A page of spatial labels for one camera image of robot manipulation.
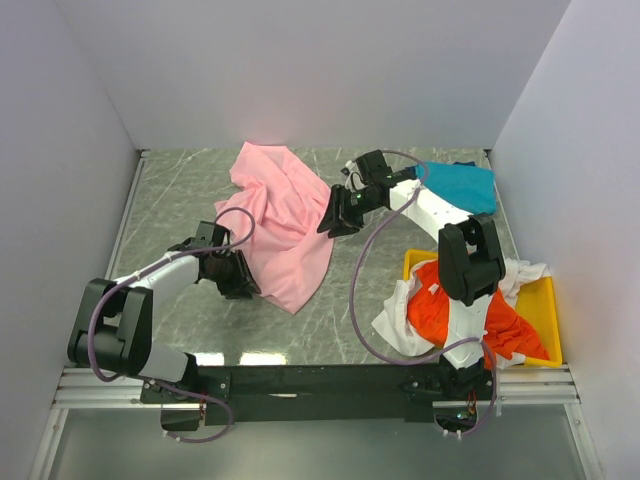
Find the pink t shirt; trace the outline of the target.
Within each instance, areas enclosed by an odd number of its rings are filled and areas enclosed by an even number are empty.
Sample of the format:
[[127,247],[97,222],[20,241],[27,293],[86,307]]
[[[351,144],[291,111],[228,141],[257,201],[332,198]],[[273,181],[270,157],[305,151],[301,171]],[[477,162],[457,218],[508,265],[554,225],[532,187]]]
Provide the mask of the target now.
[[215,204],[230,211],[218,224],[248,238],[240,249],[261,296],[295,314],[329,267],[334,241],[317,227],[330,188],[285,146],[246,142],[229,173],[239,191]]

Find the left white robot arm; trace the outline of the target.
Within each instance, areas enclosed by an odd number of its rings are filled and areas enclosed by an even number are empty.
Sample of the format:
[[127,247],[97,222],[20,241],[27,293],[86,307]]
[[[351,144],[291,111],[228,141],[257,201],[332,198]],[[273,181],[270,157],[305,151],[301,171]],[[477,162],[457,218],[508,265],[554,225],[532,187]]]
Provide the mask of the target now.
[[197,360],[152,339],[154,313],[164,301],[201,280],[214,283],[229,300],[259,295],[243,252],[230,244],[227,228],[202,221],[193,237],[147,266],[147,276],[90,281],[67,346],[68,359],[89,367],[93,351],[100,370],[161,380],[176,401],[193,399],[200,388]]

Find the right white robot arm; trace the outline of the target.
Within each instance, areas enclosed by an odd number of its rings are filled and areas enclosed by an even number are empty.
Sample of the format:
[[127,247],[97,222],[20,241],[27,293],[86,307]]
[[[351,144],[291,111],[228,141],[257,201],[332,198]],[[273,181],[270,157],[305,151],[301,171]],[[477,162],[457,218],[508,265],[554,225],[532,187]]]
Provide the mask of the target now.
[[489,214],[468,213],[428,189],[429,169],[421,159],[413,157],[412,166],[395,171],[386,162],[389,153],[373,150],[344,168],[358,176],[361,185],[332,186],[317,231],[330,238],[353,235],[363,229],[366,214],[384,208],[389,214],[365,241],[365,251],[401,216],[436,241],[439,285],[458,316],[449,322],[444,347],[413,362],[444,357],[450,367],[439,374],[440,390],[460,399],[474,386],[472,371],[482,370],[492,355],[483,339],[485,321],[480,315],[506,273],[495,222]]

